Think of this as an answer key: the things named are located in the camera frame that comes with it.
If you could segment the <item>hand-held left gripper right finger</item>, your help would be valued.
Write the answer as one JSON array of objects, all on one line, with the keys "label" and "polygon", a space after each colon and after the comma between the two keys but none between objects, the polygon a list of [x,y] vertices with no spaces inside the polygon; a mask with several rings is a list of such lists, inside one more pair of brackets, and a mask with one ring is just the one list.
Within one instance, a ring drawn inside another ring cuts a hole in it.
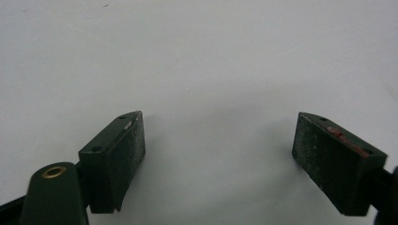
[{"label": "hand-held left gripper right finger", "polygon": [[345,216],[365,216],[365,177],[384,167],[387,155],[331,120],[298,114],[292,156]]}]

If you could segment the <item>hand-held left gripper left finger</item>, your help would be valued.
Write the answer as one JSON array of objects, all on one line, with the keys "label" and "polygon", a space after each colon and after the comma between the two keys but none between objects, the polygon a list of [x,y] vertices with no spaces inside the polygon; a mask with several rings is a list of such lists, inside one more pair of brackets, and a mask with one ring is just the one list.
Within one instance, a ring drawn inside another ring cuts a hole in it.
[{"label": "hand-held left gripper left finger", "polygon": [[133,176],[145,157],[143,113],[119,115],[79,151],[79,168],[94,214],[120,211]]}]

